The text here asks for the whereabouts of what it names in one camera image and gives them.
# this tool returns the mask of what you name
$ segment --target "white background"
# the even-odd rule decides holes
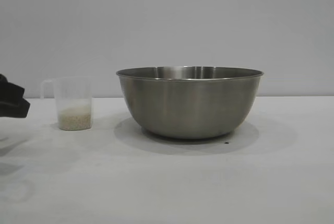
[[[265,72],[260,95],[334,95],[333,26],[334,0],[0,0],[0,73],[120,96],[119,69],[234,66]]]

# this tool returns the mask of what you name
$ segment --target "white tabletop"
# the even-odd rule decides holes
[[[95,99],[78,132],[30,101],[0,119],[1,224],[334,223],[334,97],[257,98],[234,134],[196,144],[143,131],[121,98]]]

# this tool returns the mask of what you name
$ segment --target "metal mixing bowl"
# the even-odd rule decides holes
[[[247,117],[263,72],[227,67],[144,67],[117,72],[135,121],[158,135],[201,139]]]

